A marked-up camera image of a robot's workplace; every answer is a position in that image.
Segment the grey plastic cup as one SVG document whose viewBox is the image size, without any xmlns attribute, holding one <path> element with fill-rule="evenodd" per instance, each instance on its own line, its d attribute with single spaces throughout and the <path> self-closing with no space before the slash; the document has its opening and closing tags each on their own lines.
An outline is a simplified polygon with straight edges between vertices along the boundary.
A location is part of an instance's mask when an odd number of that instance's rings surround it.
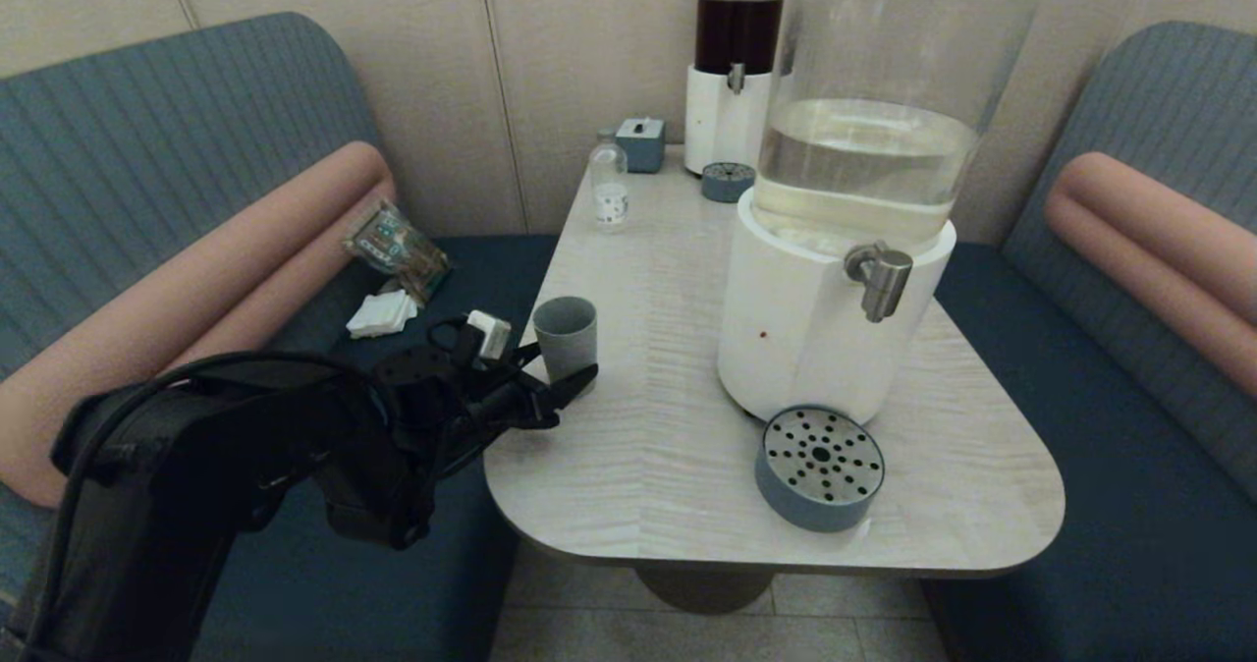
<svg viewBox="0 0 1257 662">
<path fill-rule="evenodd" d="M 597 366 L 597 312 L 583 296 L 553 296 L 530 314 L 551 383 Z"/>
</svg>

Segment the steel water dispenser tap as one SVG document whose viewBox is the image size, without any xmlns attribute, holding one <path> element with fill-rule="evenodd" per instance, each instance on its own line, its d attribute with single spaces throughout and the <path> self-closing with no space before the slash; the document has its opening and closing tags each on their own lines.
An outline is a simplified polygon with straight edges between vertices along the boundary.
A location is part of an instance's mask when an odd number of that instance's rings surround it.
<svg viewBox="0 0 1257 662">
<path fill-rule="evenodd" d="M 848 280 L 861 283 L 860 307 L 867 322 L 880 323 L 894 317 L 914 268 L 910 254 L 889 247 L 884 241 L 854 247 L 843 259 Z"/>
</svg>

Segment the white paper napkins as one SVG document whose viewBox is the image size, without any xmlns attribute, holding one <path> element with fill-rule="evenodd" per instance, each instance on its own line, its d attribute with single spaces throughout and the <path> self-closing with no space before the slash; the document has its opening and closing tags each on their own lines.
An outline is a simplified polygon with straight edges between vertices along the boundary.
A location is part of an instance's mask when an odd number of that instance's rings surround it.
<svg viewBox="0 0 1257 662">
<path fill-rule="evenodd" d="M 363 337 L 393 335 L 403 332 L 406 323 L 417 315 L 417 301 L 409 295 L 409 291 L 397 290 L 365 296 L 354 317 L 346 323 L 346 330 L 354 340 Z"/>
</svg>

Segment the clear snack packet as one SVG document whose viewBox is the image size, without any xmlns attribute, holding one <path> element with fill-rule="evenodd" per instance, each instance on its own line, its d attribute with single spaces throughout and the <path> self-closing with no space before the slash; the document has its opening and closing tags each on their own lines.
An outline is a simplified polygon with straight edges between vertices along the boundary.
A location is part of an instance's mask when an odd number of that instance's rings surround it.
<svg viewBox="0 0 1257 662">
<path fill-rule="evenodd" d="M 386 198 L 370 200 L 362 214 L 349 224 L 343 247 L 376 271 L 392 278 L 420 308 L 431 303 L 453 273 L 453 260 L 447 254 Z"/>
</svg>

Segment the clear glass bottle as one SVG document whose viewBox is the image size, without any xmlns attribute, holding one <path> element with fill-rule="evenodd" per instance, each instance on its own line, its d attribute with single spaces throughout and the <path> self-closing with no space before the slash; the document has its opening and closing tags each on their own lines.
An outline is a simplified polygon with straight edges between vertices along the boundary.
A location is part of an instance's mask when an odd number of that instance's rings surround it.
<svg viewBox="0 0 1257 662">
<path fill-rule="evenodd" d="M 587 170 L 595 197 L 596 225 L 602 232 L 622 231 L 628 222 L 628 156 L 617 143 L 616 129 L 600 129 Z"/>
</svg>

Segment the blue-grey tissue box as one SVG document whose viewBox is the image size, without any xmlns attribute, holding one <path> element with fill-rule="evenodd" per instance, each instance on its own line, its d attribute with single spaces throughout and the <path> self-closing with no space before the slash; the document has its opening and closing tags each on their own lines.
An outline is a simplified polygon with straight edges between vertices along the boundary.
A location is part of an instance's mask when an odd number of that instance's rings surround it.
<svg viewBox="0 0 1257 662">
<path fill-rule="evenodd" d="M 652 117 L 623 119 L 616 129 L 616 144 L 626 156 L 630 175 L 657 175 L 666 149 L 666 121 Z"/>
</svg>

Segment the clear water dispenser white base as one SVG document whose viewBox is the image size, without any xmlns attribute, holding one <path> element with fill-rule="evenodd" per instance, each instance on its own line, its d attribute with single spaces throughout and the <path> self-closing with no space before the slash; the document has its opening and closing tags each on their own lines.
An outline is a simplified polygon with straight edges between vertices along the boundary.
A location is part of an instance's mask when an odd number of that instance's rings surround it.
<svg viewBox="0 0 1257 662">
<path fill-rule="evenodd" d="M 716 372 L 769 420 L 884 406 L 957 247 L 962 176 L 1042 0 L 786 0 L 753 188 L 732 232 Z M 843 259 L 910 254 L 894 317 L 871 323 Z"/>
</svg>

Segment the small blue perforated drip tray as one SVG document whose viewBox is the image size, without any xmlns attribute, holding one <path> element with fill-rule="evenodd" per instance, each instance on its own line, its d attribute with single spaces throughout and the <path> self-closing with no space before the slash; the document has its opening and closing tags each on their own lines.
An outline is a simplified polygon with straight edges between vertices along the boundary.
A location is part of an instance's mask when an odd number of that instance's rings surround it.
<svg viewBox="0 0 1257 662">
<path fill-rule="evenodd" d="M 710 162 L 700 175 L 701 195 L 714 202 L 738 202 L 742 193 L 753 188 L 757 171 L 740 162 Z"/>
</svg>

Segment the large blue perforated drip tray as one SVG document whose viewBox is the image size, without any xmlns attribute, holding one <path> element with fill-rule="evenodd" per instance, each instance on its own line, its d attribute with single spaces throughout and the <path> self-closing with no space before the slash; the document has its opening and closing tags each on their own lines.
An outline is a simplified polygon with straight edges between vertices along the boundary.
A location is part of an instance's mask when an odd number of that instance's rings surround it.
<svg viewBox="0 0 1257 662">
<path fill-rule="evenodd" d="M 786 523 L 815 533 L 845 531 L 862 523 L 886 472 L 875 438 L 847 416 L 818 404 L 769 417 L 753 469 L 769 507 Z"/>
</svg>

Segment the dark juice dispenser white base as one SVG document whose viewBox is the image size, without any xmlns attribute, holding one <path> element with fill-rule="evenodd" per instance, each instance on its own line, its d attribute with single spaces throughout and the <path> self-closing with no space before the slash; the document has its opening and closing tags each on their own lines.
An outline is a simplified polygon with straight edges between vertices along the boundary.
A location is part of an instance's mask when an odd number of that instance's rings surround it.
<svg viewBox="0 0 1257 662">
<path fill-rule="evenodd" d="M 782 13 L 783 0 L 696 0 L 683 139 L 691 173 L 700 175 L 710 162 L 757 165 Z M 733 63 L 745 67 L 740 95 L 727 88 Z"/>
</svg>

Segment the pink sofa bolster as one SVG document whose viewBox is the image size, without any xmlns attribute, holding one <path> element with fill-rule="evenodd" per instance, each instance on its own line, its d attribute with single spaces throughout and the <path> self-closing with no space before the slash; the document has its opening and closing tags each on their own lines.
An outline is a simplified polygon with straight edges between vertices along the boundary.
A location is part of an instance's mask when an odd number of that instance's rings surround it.
<svg viewBox="0 0 1257 662">
<path fill-rule="evenodd" d="M 349 265 L 360 214 L 396 196 L 383 153 L 354 141 L 140 278 L 0 381 L 0 484 L 55 507 L 67 479 L 52 446 L 77 402 L 264 348 Z"/>
<path fill-rule="evenodd" d="M 1046 224 L 1257 401 L 1257 234 L 1112 156 L 1051 183 Z"/>
</svg>

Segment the grey-blue ribbed sofa backrest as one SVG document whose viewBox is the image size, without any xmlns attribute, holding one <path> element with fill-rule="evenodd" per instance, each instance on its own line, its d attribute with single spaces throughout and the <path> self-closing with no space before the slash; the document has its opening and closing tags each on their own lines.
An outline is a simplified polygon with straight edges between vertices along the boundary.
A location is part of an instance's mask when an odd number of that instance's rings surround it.
<svg viewBox="0 0 1257 662">
<path fill-rule="evenodd" d="M 295 13 L 0 80 L 0 381 L 354 141 L 383 152 L 349 58 Z M 58 505 L 0 484 L 3 598 Z"/>
<path fill-rule="evenodd" d="M 1050 188 L 1087 152 L 1257 232 L 1257 36 L 1158 23 L 1095 68 L 1006 240 L 1011 264 L 1131 376 L 1257 502 L 1257 399 L 1051 232 Z"/>
</svg>

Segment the round table pedestal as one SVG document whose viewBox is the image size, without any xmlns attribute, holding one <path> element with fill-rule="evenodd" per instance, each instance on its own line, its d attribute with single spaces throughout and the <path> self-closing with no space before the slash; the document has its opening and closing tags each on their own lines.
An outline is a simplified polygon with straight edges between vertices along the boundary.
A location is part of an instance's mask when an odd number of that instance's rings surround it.
<svg viewBox="0 0 1257 662">
<path fill-rule="evenodd" d="M 769 590 L 773 573 L 634 568 L 639 580 L 665 604 L 696 616 L 728 616 L 750 607 Z"/>
</svg>

